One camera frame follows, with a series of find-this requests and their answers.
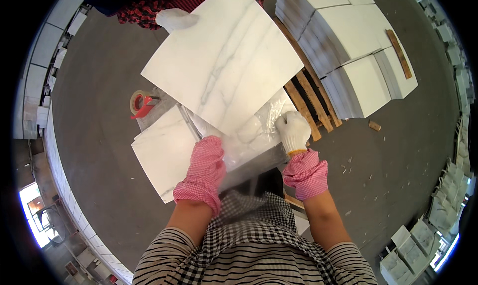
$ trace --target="stack of marble tiles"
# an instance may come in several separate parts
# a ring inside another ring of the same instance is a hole
[[[277,0],[276,15],[306,54],[340,119],[366,118],[416,86],[406,79],[373,0]]]

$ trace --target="wooden pallet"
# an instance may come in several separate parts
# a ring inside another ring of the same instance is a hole
[[[305,92],[306,98],[312,105],[312,109],[309,109],[307,107],[307,103],[305,102],[304,97],[300,95],[299,91],[296,88],[296,85],[294,85],[292,80],[288,81],[287,84],[285,84],[284,88],[289,94],[292,102],[295,104],[297,110],[302,114],[302,116],[307,119],[312,130],[312,139],[315,142],[322,137],[318,129],[319,126],[324,126],[329,133],[334,129],[331,122],[334,122],[335,127],[339,127],[340,125],[342,125],[342,120],[337,118],[337,115],[334,111],[334,107],[330,102],[330,98],[328,97],[324,86],[320,82],[319,77],[315,73],[314,69],[312,68],[312,65],[303,53],[299,44],[295,41],[290,32],[278,18],[274,18],[274,22],[277,24],[277,26],[282,31],[282,33],[287,38],[292,47],[295,49],[296,53],[299,55],[299,58],[305,66],[301,71],[296,74],[296,78],[298,84],[300,84],[300,86],[302,87],[303,92]],[[312,81],[306,78],[305,73],[312,78]],[[314,91],[314,87],[319,90],[320,96],[325,102],[326,109],[328,110],[329,115],[327,115],[324,107],[322,106],[322,103],[320,103],[320,99]],[[318,122],[314,121],[311,111],[317,114]]]

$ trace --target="plastic wrap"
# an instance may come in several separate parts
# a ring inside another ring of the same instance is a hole
[[[296,110],[296,108],[285,90],[281,88],[254,116],[230,136],[221,133],[199,116],[191,112],[189,115],[200,134],[204,134],[206,129],[214,129],[215,133],[221,135],[226,170],[231,172],[281,143],[275,121],[281,114],[290,110]],[[245,179],[243,179],[247,180],[250,177],[253,175],[244,176]]]

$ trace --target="pink checkered sleeve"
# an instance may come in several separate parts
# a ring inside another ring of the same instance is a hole
[[[327,162],[319,161],[317,151],[294,155],[283,171],[284,183],[296,189],[296,197],[305,200],[328,189]]]
[[[221,139],[208,136],[196,143],[191,155],[191,164],[186,178],[176,185],[173,197],[179,200],[196,200],[208,204],[214,216],[219,214],[221,201],[218,187],[226,175],[226,165],[222,161],[224,150]]]

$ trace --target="forearm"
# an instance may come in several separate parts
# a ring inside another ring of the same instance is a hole
[[[327,251],[337,243],[351,241],[328,190],[305,199],[303,205],[312,237],[324,250]]]
[[[179,200],[166,227],[181,229],[191,237],[194,246],[198,246],[206,233],[212,214],[211,207],[203,201]]]

